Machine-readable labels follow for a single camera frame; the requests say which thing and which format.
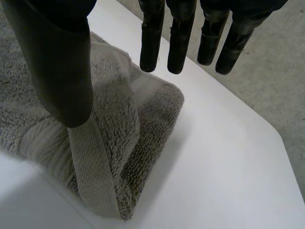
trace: gray towel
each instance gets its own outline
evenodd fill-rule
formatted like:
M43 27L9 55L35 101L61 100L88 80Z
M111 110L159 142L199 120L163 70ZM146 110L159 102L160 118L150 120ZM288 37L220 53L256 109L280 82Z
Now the gray towel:
M127 220L184 98L127 53L94 34L91 41L93 110L68 129L38 100L0 6L0 147L44 166L92 211Z

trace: black rubber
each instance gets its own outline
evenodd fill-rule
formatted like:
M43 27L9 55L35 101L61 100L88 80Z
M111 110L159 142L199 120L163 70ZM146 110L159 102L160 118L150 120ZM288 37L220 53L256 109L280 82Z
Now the black rubber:
M86 17L59 18L27 0L1 2L46 110L67 127L86 122L93 97Z
M154 1L151 8L148 7L150 2L139 1L144 12L140 68L148 73L155 70L158 62L165 7L164 0Z
M184 66L196 11L196 0L166 0L173 16L167 69L179 74Z

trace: floor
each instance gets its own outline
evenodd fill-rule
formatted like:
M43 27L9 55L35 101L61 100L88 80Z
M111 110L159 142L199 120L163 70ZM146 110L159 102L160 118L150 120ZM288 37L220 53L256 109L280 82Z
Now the floor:
M143 19L138 0L118 0ZM187 56L196 62L204 17L199 1ZM229 31L231 17L219 47ZM172 17L166 8L163 37L170 38ZM305 1L289 0L252 35L227 76L212 65L201 66L211 76L267 120L281 135L305 199Z

